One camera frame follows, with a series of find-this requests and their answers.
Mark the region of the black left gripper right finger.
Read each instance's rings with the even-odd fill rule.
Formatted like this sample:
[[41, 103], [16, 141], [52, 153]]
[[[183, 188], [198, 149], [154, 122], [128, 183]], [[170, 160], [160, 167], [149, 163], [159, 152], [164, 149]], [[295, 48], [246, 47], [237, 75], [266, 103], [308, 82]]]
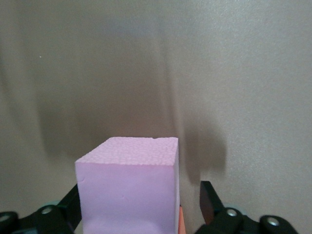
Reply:
[[195, 234], [299, 234], [279, 216], [263, 215], [254, 221], [236, 208], [225, 207], [209, 181], [200, 183], [199, 203], [205, 224]]

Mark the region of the brown table cover sheet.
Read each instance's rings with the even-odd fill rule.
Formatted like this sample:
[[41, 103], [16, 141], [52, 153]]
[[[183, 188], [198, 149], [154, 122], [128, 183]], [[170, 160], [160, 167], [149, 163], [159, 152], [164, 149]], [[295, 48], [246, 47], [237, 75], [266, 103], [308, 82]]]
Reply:
[[312, 234], [312, 0], [0, 0], [0, 212], [115, 136], [179, 139], [189, 233], [208, 180]]

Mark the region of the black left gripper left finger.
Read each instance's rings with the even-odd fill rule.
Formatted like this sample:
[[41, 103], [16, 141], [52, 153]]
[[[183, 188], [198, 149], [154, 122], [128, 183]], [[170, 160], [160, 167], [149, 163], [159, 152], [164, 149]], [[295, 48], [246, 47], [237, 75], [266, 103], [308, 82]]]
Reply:
[[78, 186], [56, 205], [46, 205], [20, 218], [13, 211], [0, 212], [0, 234], [75, 234], [81, 222]]

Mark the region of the orange foam cube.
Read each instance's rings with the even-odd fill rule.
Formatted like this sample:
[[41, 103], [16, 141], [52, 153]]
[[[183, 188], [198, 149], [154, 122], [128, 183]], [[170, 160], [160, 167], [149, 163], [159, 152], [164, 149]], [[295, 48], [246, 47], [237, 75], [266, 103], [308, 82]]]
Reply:
[[186, 234], [184, 214], [182, 206], [179, 207], [178, 234]]

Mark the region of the pink foam cube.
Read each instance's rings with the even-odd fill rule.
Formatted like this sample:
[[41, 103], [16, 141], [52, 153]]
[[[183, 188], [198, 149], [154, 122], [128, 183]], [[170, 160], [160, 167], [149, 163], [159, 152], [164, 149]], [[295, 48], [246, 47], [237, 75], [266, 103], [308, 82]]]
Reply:
[[112, 137], [75, 162], [83, 234], [178, 234], [176, 137]]

